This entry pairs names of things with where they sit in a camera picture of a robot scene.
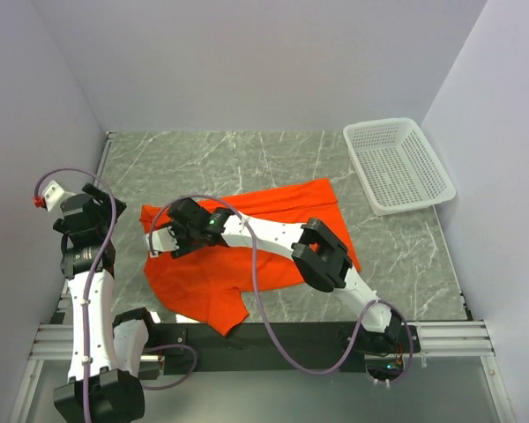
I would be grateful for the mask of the orange t shirt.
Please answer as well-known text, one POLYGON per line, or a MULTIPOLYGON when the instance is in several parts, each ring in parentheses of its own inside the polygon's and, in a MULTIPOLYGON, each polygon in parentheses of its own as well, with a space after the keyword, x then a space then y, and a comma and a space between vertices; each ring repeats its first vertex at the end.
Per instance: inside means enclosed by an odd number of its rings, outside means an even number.
MULTIPOLYGON (((260 219, 304 223, 321 219, 356 258, 337 196, 326 178, 227 197, 238 211, 260 219)), ((253 289, 248 248, 203 248, 174 259, 169 254, 147 258, 144 274, 160 303, 225 336, 249 316, 242 293, 253 289)))

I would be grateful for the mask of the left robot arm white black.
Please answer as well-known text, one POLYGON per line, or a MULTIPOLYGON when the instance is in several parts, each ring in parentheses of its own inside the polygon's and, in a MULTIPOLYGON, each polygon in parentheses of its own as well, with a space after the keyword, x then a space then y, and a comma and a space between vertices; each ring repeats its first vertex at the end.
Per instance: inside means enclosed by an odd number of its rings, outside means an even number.
POLYGON ((115 248, 111 242, 125 203, 87 183, 72 193, 55 181, 43 191, 62 235, 61 270, 72 304, 72 355, 67 383, 54 406, 67 422, 132 422, 145 415, 138 377, 153 319, 145 308, 113 316, 115 248))

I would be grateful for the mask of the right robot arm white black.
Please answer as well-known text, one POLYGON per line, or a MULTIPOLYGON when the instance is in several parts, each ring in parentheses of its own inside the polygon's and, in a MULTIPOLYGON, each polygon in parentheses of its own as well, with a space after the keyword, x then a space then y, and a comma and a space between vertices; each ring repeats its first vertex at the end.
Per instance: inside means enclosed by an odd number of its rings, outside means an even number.
POLYGON ((399 343, 402 319, 362 279, 346 244, 321 220, 282 223, 256 218, 220 201, 208 211, 190 197, 173 202, 170 221, 152 231, 148 245, 179 258, 204 247, 250 248, 292 261, 303 282, 333 293, 357 315, 359 332, 375 350, 399 343))

